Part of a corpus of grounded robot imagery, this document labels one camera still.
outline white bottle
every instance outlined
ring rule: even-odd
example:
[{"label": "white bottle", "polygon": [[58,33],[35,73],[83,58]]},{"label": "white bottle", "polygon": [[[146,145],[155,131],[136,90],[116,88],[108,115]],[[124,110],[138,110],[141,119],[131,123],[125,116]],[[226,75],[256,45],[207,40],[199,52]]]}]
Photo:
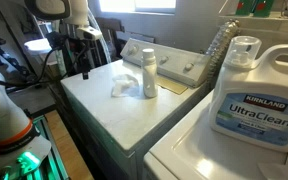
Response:
[{"label": "white bottle", "polygon": [[288,45],[255,59],[261,42],[235,37],[221,68],[210,106],[212,129],[269,149],[288,152]]},{"label": "white bottle", "polygon": [[143,49],[143,91],[145,96],[153,98],[157,96],[157,66],[154,49]]}]

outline window frame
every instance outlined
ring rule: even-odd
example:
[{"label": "window frame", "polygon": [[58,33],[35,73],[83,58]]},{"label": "window frame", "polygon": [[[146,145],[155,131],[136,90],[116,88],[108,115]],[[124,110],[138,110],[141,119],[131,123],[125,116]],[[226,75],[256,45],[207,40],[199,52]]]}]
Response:
[{"label": "window frame", "polygon": [[133,5],[134,5],[134,11],[123,11],[123,10],[117,10],[117,11],[111,11],[111,10],[102,10],[102,6],[101,6],[101,0],[99,1],[99,6],[100,6],[100,10],[102,13],[162,13],[162,14],[175,14],[175,10],[176,10],[176,2],[175,1],[175,7],[174,8],[143,8],[143,7],[137,7],[136,6],[136,0],[130,0],[133,1]]}]

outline blue label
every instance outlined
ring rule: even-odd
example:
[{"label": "blue label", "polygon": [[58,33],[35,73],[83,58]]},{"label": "blue label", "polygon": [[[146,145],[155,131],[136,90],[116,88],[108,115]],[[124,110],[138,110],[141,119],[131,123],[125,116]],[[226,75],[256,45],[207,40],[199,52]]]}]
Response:
[{"label": "blue label", "polygon": [[227,94],[217,125],[267,143],[288,144],[288,99],[266,94]]}]

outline window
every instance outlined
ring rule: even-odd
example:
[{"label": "window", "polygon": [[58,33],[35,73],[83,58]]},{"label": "window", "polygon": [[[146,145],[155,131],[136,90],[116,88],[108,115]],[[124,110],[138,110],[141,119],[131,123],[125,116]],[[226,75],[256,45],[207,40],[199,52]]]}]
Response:
[{"label": "window", "polygon": [[176,0],[99,0],[102,12],[153,12],[174,14]]}]

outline white appliance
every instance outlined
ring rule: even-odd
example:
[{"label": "white appliance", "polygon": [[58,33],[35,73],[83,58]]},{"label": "white appliance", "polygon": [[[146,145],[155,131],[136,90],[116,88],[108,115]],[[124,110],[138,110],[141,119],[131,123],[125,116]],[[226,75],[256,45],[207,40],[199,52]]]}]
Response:
[{"label": "white appliance", "polygon": [[[159,86],[157,97],[146,98],[138,66],[144,48],[155,50],[159,75],[190,86],[182,94]],[[62,80],[62,85],[84,126],[85,146],[107,178],[141,179],[145,153],[207,94],[208,61],[201,54],[133,39],[121,55],[124,60],[91,70],[88,80],[79,74]],[[124,74],[138,80],[138,96],[111,96],[113,79]]]},{"label": "white appliance", "polygon": [[143,179],[266,179],[258,163],[288,165],[281,153],[213,131],[207,95],[144,157]]}]

